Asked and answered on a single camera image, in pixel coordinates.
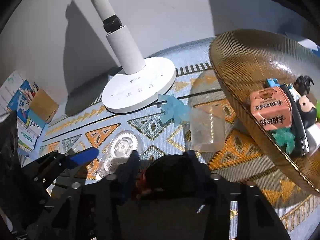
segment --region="lamp base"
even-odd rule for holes
[[[135,74],[116,74],[102,92],[102,102],[113,113],[129,113],[141,109],[169,90],[176,78],[171,60],[163,57],[145,59],[146,66]]]

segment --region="white wall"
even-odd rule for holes
[[[310,28],[299,15],[270,0],[110,3],[144,57],[235,28],[272,32],[284,27],[294,32]],[[57,102],[115,65],[118,62],[90,0],[23,0],[0,34],[0,83],[18,69]]]

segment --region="black toy figure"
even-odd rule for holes
[[[305,93],[309,94],[311,86],[310,82],[314,85],[312,78],[309,76],[299,76],[295,81],[294,85],[301,96]]]
[[[306,95],[303,95],[296,104],[298,106],[303,126],[307,129],[316,122],[317,109],[309,101]]]

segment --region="metal bolt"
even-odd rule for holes
[[[219,180],[219,179],[221,179],[221,176],[218,173],[212,173],[210,175],[210,178],[214,179],[214,180]]]
[[[249,187],[255,187],[257,184],[256,184],[254,181],[252,181],[252,180],[248,180],[248,181],[247,181],[247,185],[248,185]]]
[[[117,178],[117,175],[116,174],[109,174],[106,176],[106,179],[107,180],[115,180]]]
[[[71,187],[74,189],[77,189],[77,188],[81,187],[81,184],[79,182],[74,182],[74,183],[72,183]]]

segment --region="translucent cup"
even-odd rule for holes
[[[216,152],[224,147],[225,112],[220,106],[199,106],[190,114],[192,149]]]

